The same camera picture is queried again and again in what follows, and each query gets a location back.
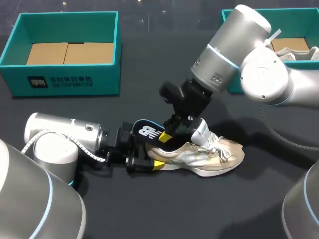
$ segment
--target teal box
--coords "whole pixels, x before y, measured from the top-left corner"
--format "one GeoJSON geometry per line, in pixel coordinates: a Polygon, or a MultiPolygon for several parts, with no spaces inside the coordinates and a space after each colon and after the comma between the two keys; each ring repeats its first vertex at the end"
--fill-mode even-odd
{"type": "Polygon", "coordinates": [[[0,72],[16,97],[115,95],[121,54],[117,12],[23,13],[0,58],[0,72]],[[33,43],[52,42],[113,43],[112,63],[26,65],[33,43]]]}
{"type": "MultiPolygon", "coordinates": [[[[277,38],[304,38],[308,47],[319,47],[319,10],[318,8],[278,8],[257,9],[271,25],[270,36],[277,31],[281,33],[277,38]]],[[[232,10],[221,11],[221,24],[226,21],[232,10]]],[[[319,69],[319,61],[289,61],[284,62],[295,69],[319,69]]],[[[228,87],[229,92],[242,93],[240,73],[238,73],[228,87]]]]}

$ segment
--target silver cylinder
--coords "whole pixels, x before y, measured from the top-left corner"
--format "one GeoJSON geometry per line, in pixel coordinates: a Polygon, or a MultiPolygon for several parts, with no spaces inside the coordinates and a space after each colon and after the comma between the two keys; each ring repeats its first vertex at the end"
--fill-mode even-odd
{"type": "Polygon", "coordinates": [[[25,127],[25,143],[28,143],[32,137],[43,130],[51,130],[60,133],[67,132],[93,154],[96,153],[99,147],[103,133],[101,126],[97,123],[43,113],[33,113],[29,117],[25,127]]]}
{"type": "Polygon", "coordinates": [[[65,182],[0,140],[0,238],[81,239],[86,211],[65,182]]]}
{"type": "Polygon", "coordinates": [[[247,6],[237,6],[192,66],[195,79],[212,92],[224,90],[245,57],[270,32],[270,24],[259,13],[247,6]]]}
{"type": "Polygon", "coordinates": [[[319,238],[319,161],[286,195],[282,222],[289,239],[319,238]]]}

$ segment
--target shoe insole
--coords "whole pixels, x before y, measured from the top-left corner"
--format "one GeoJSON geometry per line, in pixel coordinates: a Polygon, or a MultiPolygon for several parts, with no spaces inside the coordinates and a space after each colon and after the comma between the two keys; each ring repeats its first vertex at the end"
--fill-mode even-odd
{"type": "Polygon", "coordinates": [[[147,119],[136,121],[132,128],[132,134],[143,143],[149,143],[164,151],[175,151],[187,143],[187,139],[182,135],[177,135],[166,143],[159,141],[161,134],[165,131],[164,127],[147,119]]]}

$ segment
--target cable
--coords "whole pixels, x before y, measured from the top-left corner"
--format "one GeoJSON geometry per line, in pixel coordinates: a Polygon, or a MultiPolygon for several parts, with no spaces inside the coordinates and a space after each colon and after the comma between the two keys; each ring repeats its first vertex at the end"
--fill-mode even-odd
{"type": "Polygon", "coordinates": [[[289,140],[287,140],[286,138],[282,137],[280,134],[278,134],[277,132],[274,131],[274,129],[269,125],[268,121],[266,120],[266,117],[264,115],[263,109],[262,109],[262,105],[259,105],[259,114],[260,117],[264,123],[264,125],[266,126],[266,128],[268,129],[268,131],[280,142],[283,142],[285,144],[288,144],[292,147],[295,148],[299,148],[299,149],[303,149],[303,150],[308,150],[308,151],[319,151],[319,147],[308,147],[308,146],[304,146],[304,145],[300,145],[300,144],[296,144],[294,142],[291,142],[289,140]]]}
{"type": "Polygon", "coordinates": [[[48,133],[57,133],[57,134],[61,134],[65,137],[67,137],[69,140],[71,140],[74,144],[76,144],[76,146],[78,146],[86,155],[88,155],[90,158],[98,161],[98,162],[105,162],[106,159],[104,158],[100,158],[100,157],[97,157],[95,156],[94,154],[92,154],[91,152],[89,152],[79,141],[77,141],[73,136],[71,136],[69,133],[60,133],[60,132],[53,132],[53,131],[49,131],[49,130],[44,130],[44,131],[41,131],[40,133],[37,133],[27,144],[26,146],[23,148],[23,150],[21,151],[21,153],[25,154],[29,148],[39,139],[41,138],[42,136],[44,136],[45,134],[48,134],[48,133]]]}

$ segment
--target black cable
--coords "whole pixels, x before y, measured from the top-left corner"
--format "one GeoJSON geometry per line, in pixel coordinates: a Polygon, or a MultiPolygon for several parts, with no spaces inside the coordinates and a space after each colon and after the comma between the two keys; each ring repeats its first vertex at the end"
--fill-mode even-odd
{"type": "Polygon", "coordinates": [[[304,145],[300,145],[300,144],[291,142],[291,141],[287,140],[286,138],[282,137],[281,135],[279,135],[277,132],[275,132],[274,129],[269,125],[268,121],[266,120],[265,114],[264,114],[263,109],[262,109],[262,105],[259,105],[259,114],[260,114],[260,117],[261,117],[264,125],[268,129],[268,131],[279,142],[283,142],[283,143],[288,144],[292,147],[307,150],[307,151],[319,151],[319,147],[309,147],[309,146],[304,146],[304,145]]]}

